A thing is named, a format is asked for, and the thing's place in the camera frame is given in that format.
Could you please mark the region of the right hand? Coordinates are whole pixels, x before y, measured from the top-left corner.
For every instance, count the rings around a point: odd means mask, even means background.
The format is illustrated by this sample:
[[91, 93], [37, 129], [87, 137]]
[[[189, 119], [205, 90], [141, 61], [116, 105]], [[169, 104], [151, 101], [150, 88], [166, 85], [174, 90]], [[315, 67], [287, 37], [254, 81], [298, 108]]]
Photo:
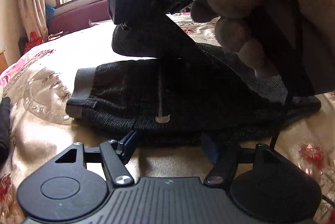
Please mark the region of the right hand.
[[215, 36], [258, 78], [288, 78], [299, 94], [334, 90], [334, 0], [298, 0], [303, 50], [294, 35], [291, 0], [207, 0], [194, 3], [196, 22], [217, 19]]

